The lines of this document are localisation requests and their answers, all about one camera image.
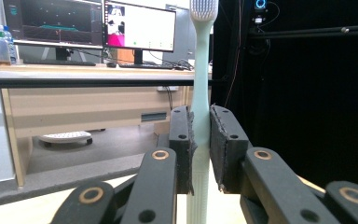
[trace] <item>desk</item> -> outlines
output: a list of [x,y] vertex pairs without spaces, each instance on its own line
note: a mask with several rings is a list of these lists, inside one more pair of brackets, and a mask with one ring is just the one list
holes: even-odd
[[[194,72],[97,66],[0,66],[0,77],[192,80]],[[172,92],[172,106],[189,105],[189,88]],[[2,89],[15,172],[19,186],[32,153],[32,136],[96,130],[142,123],[143,113],[166,112],[166,91],[157,87]]]

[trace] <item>metal rod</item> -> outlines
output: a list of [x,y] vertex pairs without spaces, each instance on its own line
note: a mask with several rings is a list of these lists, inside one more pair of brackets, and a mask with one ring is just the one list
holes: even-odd
[[[225,80],[209,80],[210,86],[223,85]],[[92,88],[92,87],[151,87],[193,86],[193,80],[133,80],[91,78],[0,78],[0,89],[32,88]]]
[[321,37],[321,36],[344,36],[358,35],[358,26],[342,26],[333,28],[264,32],[258,33],[256,30],[249,32],[252,39],[271,39],[271,38],[297,38],[297,37]]

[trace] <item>power strip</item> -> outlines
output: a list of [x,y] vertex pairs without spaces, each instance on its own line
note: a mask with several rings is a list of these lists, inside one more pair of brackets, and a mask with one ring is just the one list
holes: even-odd
[[[170,91],[179,91],[179,86],[169,86]],[[163,86],[157,87],[157,91],[166,91],[167,88]]]

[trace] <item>computer monitor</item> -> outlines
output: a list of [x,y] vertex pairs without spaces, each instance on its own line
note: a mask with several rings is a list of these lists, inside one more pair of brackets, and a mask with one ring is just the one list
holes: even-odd
[[173,52],[175,11],[103,0],[103,45],[134,49],[134,63],[143,50]]
[[101,0],[4,0],[7,26],[17,45],[67,49],[103,48]]

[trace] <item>water bottle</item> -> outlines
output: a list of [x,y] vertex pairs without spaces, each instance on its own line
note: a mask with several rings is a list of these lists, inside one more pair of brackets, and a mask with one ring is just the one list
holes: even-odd
[[5,40],[5,32],[2,26],[0,26],[0,65],[10,65],[10,55],[8,50],[8,44]]
[[11,35],[7,26],[4,26],[4,32],[5,32],[5,40],[7,42],[8,51],[9,51],[9,55],[10,55],[10,62],[11,62],[11,64],[16,64],[17,53],[16,53],[16,48],[14,47],[13,36]]

